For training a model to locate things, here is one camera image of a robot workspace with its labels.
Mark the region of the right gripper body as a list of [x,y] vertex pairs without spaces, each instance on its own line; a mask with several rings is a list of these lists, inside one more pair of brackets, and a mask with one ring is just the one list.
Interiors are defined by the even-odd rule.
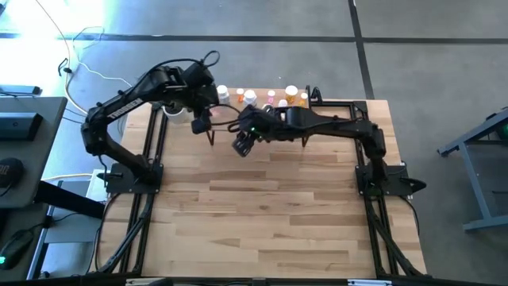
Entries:
[[241,157],[246,157],[254,145],[254,137],[250,133],[238,133],[232,143],[233,149]]

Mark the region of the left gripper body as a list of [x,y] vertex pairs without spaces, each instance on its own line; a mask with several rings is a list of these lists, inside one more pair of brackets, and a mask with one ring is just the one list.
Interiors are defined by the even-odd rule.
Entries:
[[195,111],[194,119],[191,121],[191,130],[193,134],[205,133],[211,130],[211,113],[208,109]]

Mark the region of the snake plant in white pot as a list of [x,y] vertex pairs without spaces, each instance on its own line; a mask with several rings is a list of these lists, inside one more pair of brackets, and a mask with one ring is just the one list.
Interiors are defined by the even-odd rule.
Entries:
[[162,106],[162,110],[169,122],[174,124],[183,124],[190,120],[191,113],[183,105],[172,102]]

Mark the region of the white box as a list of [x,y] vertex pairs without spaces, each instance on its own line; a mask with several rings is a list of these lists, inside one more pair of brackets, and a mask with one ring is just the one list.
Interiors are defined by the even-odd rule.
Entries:
[[86,197],[97,202],[105,202],[109,195],[106,192],[106,182],[102,178],[103,170],[95,169],[92,172]]

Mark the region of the black desk beam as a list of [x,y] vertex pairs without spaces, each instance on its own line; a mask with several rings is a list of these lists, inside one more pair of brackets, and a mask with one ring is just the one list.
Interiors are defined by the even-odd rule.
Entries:
[[74,211],[92,218],[102,218],[105,210],[105,205],[100,202],[89,199],[86,196],[77,195],[44,181],[39,182],[34,202],[47,203],[48,205]]

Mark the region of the grey desk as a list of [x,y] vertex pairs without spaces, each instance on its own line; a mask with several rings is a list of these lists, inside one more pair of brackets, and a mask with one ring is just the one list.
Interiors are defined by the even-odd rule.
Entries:
[[0,113],[29,112],[42,117],[32,141],[0,141],[0,160],[14,157],[25,167],[15,187],[0,189],[0,209],[22,208],[33,202],[66,105],[64,97],[0,98]]

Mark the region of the grey flat panel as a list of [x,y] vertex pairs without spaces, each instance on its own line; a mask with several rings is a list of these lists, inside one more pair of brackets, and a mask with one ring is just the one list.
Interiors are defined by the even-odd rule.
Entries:
[[[59,181],[56,186],[77,195],[86,196],[90,181]],[[102,218],[92,218],[74,211],[51,206],[50,215],[55,220],[46,231],[44,242],[73,243],[92,242]]]

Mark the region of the black box on desk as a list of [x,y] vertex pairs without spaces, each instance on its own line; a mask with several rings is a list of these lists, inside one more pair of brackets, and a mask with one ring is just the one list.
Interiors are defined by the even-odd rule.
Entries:
[[0,113],[0,141],[33,141],[43,117],[33,112]]

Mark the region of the black flat device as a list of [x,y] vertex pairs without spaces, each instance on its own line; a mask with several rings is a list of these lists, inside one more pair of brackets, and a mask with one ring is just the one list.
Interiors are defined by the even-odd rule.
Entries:
[[41,92],[38,86],[0,85],[0,93],[8,95],[40,95]]

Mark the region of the black round pad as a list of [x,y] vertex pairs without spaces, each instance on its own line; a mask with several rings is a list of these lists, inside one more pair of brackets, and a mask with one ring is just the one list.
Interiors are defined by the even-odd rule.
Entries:
[[13,157],[0,160],[0,187],[13,187],[22,178],[24,173],[23,163]]

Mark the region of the black computer mouse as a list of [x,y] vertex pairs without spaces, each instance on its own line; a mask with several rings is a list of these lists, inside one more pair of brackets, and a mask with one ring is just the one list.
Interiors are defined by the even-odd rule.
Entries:
[[19,230],[0,249],[0,270],[14,268],[33,241],[31,230]]

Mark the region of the blue-grey metal stand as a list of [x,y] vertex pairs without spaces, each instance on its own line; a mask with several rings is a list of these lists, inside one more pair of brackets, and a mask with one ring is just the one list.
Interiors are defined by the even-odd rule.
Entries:
[[463,230],[508,226],[508,107],[437,150],[442,157],[455,151],[463,159],[481,214],[463,224]]

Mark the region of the wooden shelf black metal frame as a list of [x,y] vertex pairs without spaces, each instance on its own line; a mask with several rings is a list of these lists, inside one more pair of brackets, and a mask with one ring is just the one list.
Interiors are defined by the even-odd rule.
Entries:
[[[237,101],[237,89],[238,88],[228,87],[228,89],[229,89],[229,94],[230,94],[230,104],[229,105],[221,104],[220,106],[216,106],[216,107],[210,109],[210,113],[211,113],[211,110],[221,111],[220,118],[213,118],[212,114],[210,117],[212,126],[211,126],[211,130],[206,132],[206,136],[208,137],[209,143],[211,145],[214,145],[215,135],[219,131],[227,132],[229,130],[233,130],[233,126],[230,128],[228,128],[228,126],[233,124],[237,120],[239,113],[246,107],[246,106],[244,106],[243,102]],[[278,107],[279,100],[285,99],[285,88],[283,88],[283,89],[243,88],[243,89],[244,89],[244,92],[246,92],[247,90],[254,90],[255,91],[255,93],[257,95],[257,106],[256,107],[260,108],[260,109],[265,107],[266,105]],[[274,98],[274,102],[272,105],[267,103],[267,93],[270,90],[273,90],[275,92],[275,98]],[[299,106],[298,102],[300,99],[300,94],[302,92],[306,92],[309,95],[309,98],[308,98],[309,101],[308,101],[307,108],[311,108],[311,104],[317,101],[317,99],[314,97],[315,91],[317,94],[319,94],[319,90],[317,87],[315,87],[313,90],[310,88],[310,86],[306,86],[304,89],[298,89],[298,94],[297,94],[297,97],[296,97],[294,103],[292,105],[288,104],[288,106]]]

